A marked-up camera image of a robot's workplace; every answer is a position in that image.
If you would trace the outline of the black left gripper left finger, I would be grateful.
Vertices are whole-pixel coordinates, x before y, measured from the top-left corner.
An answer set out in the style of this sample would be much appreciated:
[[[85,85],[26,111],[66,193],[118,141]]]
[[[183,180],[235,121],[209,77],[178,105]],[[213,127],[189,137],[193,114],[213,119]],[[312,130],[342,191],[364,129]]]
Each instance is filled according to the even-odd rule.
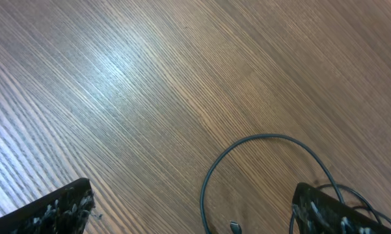
[[[90,180],[77,179],[0,218],[0,233],[83,233],[95,208]]]

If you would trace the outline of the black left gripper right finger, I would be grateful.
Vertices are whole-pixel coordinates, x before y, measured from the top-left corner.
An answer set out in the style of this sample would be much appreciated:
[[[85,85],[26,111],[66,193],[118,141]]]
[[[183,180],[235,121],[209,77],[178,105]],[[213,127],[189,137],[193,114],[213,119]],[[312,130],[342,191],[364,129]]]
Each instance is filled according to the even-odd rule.
[[[373,213],[374,219],[358,212],[358,207],[349,207],[325,194],[322,189],[326,187],[297,184],[291,221],[297,223],[300,233],[391,234],[391,219],[374,210],[360,194],[355,193],[355,196],[365,204],[361,209]]]

